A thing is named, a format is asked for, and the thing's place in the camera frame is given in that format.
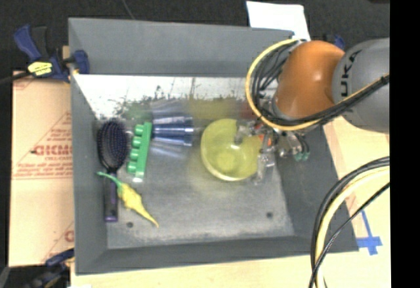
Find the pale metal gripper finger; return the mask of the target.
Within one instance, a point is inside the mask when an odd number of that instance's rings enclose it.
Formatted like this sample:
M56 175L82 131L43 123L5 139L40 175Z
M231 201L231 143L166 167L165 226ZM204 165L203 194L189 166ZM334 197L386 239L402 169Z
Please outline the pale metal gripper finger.
M257 172L253 177L254 185L260 185L266 182L275 166L275 148L262 148L257 158Z
M236 133L234 144L242 144L245 137L255 136L262 133L261 126L256 121L236 121Z

